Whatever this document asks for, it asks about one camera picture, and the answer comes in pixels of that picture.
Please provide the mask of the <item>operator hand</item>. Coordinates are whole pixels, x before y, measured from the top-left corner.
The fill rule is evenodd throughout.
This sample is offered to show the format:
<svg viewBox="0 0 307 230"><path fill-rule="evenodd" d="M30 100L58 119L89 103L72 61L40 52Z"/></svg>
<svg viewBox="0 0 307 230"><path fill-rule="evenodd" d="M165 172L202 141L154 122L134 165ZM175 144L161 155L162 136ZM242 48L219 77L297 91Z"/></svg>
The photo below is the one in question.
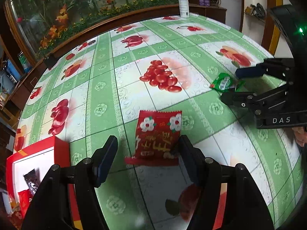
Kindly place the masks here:
<svg viewBox="0 0 307 230"><path fill-rule="evenodd" d="M295 141L301 147L305 147L307 144L307 132L303 127L293 127L292 130L295 134Z"/></svg>

